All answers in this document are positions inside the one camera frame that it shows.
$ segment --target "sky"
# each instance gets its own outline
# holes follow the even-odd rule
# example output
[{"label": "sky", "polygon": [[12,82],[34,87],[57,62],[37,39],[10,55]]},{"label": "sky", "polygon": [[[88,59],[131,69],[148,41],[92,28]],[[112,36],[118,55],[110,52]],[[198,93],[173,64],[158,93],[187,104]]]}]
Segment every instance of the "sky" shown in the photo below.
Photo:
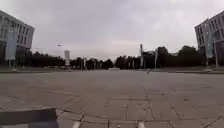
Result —
[{"label": "sky", "polygon": [[223,11],[224,1],[0,0],[0,10],[35,28],[32,51],[115,59],[138,56],[140,44],[171,53],[197,47],[194,27]]}]

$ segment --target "road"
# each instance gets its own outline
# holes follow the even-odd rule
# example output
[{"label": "road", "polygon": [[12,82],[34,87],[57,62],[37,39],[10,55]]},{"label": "road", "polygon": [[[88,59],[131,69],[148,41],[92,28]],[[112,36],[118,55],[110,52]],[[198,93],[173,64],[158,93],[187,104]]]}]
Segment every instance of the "road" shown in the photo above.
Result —
[{"label": "road", "polygon": [[224,75],[142,71],[0,74],[0,111],[53,107],[61,128],[219,128]]}]

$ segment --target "building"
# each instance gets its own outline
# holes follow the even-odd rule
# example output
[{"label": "building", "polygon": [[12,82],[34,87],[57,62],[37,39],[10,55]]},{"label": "building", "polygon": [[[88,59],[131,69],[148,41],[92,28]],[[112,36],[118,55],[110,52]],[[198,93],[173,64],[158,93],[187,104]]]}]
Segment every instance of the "building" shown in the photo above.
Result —
[{"label": "building", "polygon": [[195,27],[199,51],[224,65],[224,11]]},{"label": "building", "polygon": [[10,28],[17,31],[17,50],[29,50],[32,46],[34,28],[0,10],[0,61],[4,60]]}]

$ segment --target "stone paving tile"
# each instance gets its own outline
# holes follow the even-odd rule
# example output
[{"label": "stone paving tile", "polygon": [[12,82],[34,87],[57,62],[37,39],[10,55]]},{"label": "stone paving tile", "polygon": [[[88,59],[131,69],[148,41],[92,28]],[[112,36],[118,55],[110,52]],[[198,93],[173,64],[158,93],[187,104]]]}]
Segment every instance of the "stone paving tile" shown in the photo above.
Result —
[{"label": "stone paving tile", "polygon": [[164,95],[147,95],[147,96],[150,101],[155,101],[155,102],[166,101],[164,98]]},{"label": "stone paving tile", "polygon": [[131,97],[131,100],[147,100],[147,97],[146,97],[146,95],[133,95],[132,97]]},{"label": "stone paving tile", "polygon": [[128,107],[128,100],[111,100],[108,103],[108,106],[116,106],[116,107],[122,107],[127,108]]},{"label": "stone paving tile", "polygon": [[59,115],[59,118],[80,121],[81,118],[82,118],[82,115],[81,114],[75,114],[75,113],[69,113],[69,112],[62,112]]},{"label": "stone paving tile", "polygon": [[65,110],[72,111],[74,113],[83,113],[83,107],[88,103],[85,98],[75,98],[65,105]]},{"label": "stone paving tile", "polygon": [[194,107],[197,111],[196,118],[216,118],[223,116],[223,109],[220,106]]},{"label": "stone paving tile", "polygon": [[124,120],[127,108],[108,106],[102,109],[101,117]]},{"label": "stone paving tile", "polygon": [[111,97],[112,100],[129,100],[128,95],[115,95]]},{"label": "stone paving tile", "polygon": [[100,116],[102,114],[102,110],[106,107],[106,103],[107,99],[105,98],[90,100],[82,108],[83,114]]},{"label": "stone paving tile", "polygon": [[181,119],[198,119],[199,113],[189,104],[172,104],[174,110]]},{"label": "stone paving tile", "polygon": [[202,119],[200,120],[204,127],[207,128],[222,128],[224,126],[224,119]]},{"label": "stone paving tile", "polygon": [[63,109],[65,105],[67,104],[67,102],[72,98],[70,96],[45,93],[45,92],[34,93],[32,94],[32,97],[35,103],[47,105],[54,108],[61,108],[61,109]]},{"label": "stone paving tile", "polygon": [[170,121],[174,128],[203,128],[199,120]]},{"label": "stone paving tile", "polygon": [[152,114],[155,120],[178,120],[179,117],[173,108],[163,102],[151,102]]},{"label": "stone paving tile", "polygon": [[136,128],[137,123],[134,124],[110,124],[109,128]]},{"label": "stone paving tile", "polygon": [[99,117],[92,117],[92,116],[84,116],[83,122],[89,122],[89,123],[101,123],[101,124],[107,124],[108,119],[105,118],[99,118]]},{"label": "stone paving tile", "polygon": [[58,119],[59,128],[72,128],[73,124],[74,124],[74,121],[72,120],[63,119],[63,118]]},{"label": "stone paving tile", "polygon": [[132,101],[128,105],[127,120],[152,120],[148,101]]},{"label": "stone paving tile", "polygon": [[172,128],[168,122],[146,122],[145,128]]},{"label": "stone paving tile", "polygon": [[80,128],[107,128],[107,124],[83,122]]}]

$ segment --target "treeline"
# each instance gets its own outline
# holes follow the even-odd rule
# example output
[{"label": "treeline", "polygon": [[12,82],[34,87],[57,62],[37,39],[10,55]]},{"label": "treeline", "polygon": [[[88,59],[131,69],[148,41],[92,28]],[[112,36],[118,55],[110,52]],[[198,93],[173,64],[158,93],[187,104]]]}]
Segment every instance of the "treeline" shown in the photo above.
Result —
[{"label": "treeline", "polygon": [[[4,61],[4,55],[1,56],[0,65],[8,65],[6,61]],[[76,59],[72,59],[70,61],[70,66],[75,69],[108,69],[114,67],[113,62],[108,60],[98,60],[98,59],[88,59],[85,60],[81,57]],[[16,60],[12,63],[12,65],[16,67],[64,67],[65,60],[59,56],[52,56],[49,54],[43,54],[39,52],[32,53],[31,51],[25,51],[21,49],[17,49],[16,51]]]},{"label": "treeline", "polygon": [[[78,57],[70,61],[71,67],[75,69],[108,69],[117,67],[120,69],[140,69],[140,68],[166,68],[166,67],[190,67],[190,66],[205,66],[206,58],[203,52],[198,51],[194,47],[183,46],[177,53],[169,53],[166,47],[157,48],[157,60],[155,63],[155,52],[143,53],[143,67],[141,67],[141,57],[119,56],[115,63],[112,60],[98,60],[90,58],[84,61]],[[4,59],[0,59],[0,64],[3,64]],[[51,56],[39,52],[32,53],[30,51],[17,50],[15,66],[26,67],[62,67],[65,65],[65,60],[58,56]]]},{"label": "treeline", "polygon": [[157,59],[155,57],[155,52],[143,52],[144,61],[143,67],[141,67],[140,57],[120,56],[116,59],[115,66],[120,69],[139,69],[204,66],[206,63],[204,53],[190,46],[183,46],[182,49],[173,54],[169,53],[166,47],[158,47]]}]

